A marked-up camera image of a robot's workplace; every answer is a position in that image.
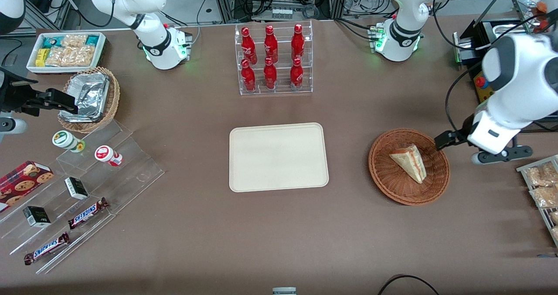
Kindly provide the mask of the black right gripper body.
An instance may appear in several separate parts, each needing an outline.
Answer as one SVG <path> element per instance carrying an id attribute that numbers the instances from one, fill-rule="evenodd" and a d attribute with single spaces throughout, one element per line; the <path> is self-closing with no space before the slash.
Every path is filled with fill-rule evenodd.
<path id="1" fill-rule="evenodd" d="M 38 81 L 24 78 L 4 68 L 0 70 L 3 76 L 0 91 L 1 111 L 39 115 L 39 108 L 27 107 L 27 102 L 34 100 L 38 94 L 38 91 L 31 87 Z"/>

